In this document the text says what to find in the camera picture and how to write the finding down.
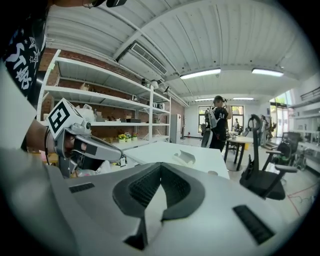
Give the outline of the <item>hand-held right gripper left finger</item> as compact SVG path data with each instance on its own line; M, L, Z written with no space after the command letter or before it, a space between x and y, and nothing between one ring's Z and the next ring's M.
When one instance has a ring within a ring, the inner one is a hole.
M160 173L160 163L149 163L65 179L50 166L62 255L162 256L160 244L148 243L145 223L145 210L160 185Z

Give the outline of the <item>black office chair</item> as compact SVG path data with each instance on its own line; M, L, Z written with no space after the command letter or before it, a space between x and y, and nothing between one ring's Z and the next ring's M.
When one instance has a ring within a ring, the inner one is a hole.
M262 199L281 201L286 198L282 185L282 178L285 174L295 174L298 169L294 166L276 164L275 170L278 173L260 170L258 130L262 127L261 119L252 114L248 120L248 130L253 134L253 158L248 157L248 165L242 172L239 180L240 185L258 195Z

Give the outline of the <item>window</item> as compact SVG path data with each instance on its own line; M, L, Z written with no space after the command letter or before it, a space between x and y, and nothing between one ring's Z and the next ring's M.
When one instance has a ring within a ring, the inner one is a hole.
M198 133L201 132L201 125L205 124L205 112L210 106L199 106L198 107ZM240 129L244 126L244 106L233 105L232 107L232 119L228 120L228 130L234 132L234 121L238 118Z

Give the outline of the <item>white ceiling air conditioner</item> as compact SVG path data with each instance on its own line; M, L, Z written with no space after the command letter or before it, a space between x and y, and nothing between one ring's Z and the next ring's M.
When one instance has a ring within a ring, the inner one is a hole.
M168 72L165 66L138 42L132 43L116 60L149 81L163 82Z

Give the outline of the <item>white shopping bag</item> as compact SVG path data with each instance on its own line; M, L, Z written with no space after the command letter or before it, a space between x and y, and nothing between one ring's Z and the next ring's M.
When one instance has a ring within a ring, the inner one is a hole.
M96 117L94 114L93 108L88 105L84 104L83 107L80 107L79 105L75 107L75 109L79 112L79 114L88 122L94 122Z

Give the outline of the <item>person's left forearm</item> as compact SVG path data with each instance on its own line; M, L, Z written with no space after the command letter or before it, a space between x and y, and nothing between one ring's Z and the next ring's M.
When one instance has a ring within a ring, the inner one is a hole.
M26 148L54 153L54 138L47 126L34 119L25 135Z

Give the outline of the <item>white shelving unit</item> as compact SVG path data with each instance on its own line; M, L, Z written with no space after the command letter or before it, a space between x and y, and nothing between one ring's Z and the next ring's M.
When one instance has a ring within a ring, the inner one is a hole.
M93 134L124 150L154 142L169 142L171 98L145 82L136 82L114 70L86 60L65 56L61 50L46 52L40 62L44 72L36 120L47 117L63 98L75 107L88 104L95 114ZM126 143L118 135L126 134Z

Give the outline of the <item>white storage rack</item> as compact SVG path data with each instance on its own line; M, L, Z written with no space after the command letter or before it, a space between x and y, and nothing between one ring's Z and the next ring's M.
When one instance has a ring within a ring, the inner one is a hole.
M320 86L301 94L289 110L289 130L299 134L295 165L320 173Z

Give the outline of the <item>black mesh chair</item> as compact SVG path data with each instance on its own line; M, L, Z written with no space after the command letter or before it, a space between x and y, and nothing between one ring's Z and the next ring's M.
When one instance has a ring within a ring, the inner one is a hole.
M263 169L265 170L269 163L293 166L300 140L301 134L298 132L289 131L283 133L280 144L266 151L268 157Z

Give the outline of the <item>grey tall cabinet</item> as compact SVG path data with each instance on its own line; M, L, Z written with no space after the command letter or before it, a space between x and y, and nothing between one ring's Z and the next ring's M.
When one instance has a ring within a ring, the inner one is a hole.
M182 130L182 116L180 114L172 114L170 116L170 142L180 144Z

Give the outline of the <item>white curved plastic part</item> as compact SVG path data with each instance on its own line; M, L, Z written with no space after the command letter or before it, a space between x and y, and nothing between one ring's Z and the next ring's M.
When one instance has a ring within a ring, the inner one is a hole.
M192 167L196 162L193 154L183 150L180 150L180 153L175 153L172 158L181 166L185 167Z

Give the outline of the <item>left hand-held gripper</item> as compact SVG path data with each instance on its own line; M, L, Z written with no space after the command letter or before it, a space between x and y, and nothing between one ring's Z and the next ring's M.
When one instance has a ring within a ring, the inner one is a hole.
M68 178L76 168L70 156L66 154L66 134L72 133L72 125L82 126L84 118L77 109L65 98L62 98L46 118L48 128L53 138L53 148L58 155L58 168L62 175ZM102 160L118 161L123 157L121 149L93 135L76 135L74 151L85 157Z

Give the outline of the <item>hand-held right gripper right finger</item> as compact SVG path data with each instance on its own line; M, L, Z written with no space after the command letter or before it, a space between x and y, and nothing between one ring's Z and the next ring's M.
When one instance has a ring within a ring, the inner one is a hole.
M191 170L205 188L200 207L190 216L162 220L166 194L159 187L146 210L148 243L162 256L270 256L293 236L300 220L288 222L271 203L239 183Z

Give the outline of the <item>person's black star-print shirt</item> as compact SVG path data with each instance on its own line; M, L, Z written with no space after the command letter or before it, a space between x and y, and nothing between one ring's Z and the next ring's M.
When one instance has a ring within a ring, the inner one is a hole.
M35 99L48 11L48 0L9 0L1 9L0 59L29 102Z

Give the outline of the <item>person's left hand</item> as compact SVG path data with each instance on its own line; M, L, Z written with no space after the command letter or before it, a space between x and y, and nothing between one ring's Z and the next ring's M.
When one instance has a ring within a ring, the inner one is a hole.
M72 154L72 150L74 149L75 142L80 142L80 150L85 152L87 148L87 144L79 141L76 139L76 137L73 134L66 133L64 136L64 155L66 157L69 157Z

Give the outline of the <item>round white table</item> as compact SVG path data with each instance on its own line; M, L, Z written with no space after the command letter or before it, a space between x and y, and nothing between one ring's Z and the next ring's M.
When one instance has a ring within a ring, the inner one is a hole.
M234 161L228 161L229 145L234 143L236 145L236 154ZM241 164L245 152L246 144L253 144L254 140L246 136L237 136L236 138L229 138L226 141L225 153L224 153L224 162L228 171L238 172L241 170Z

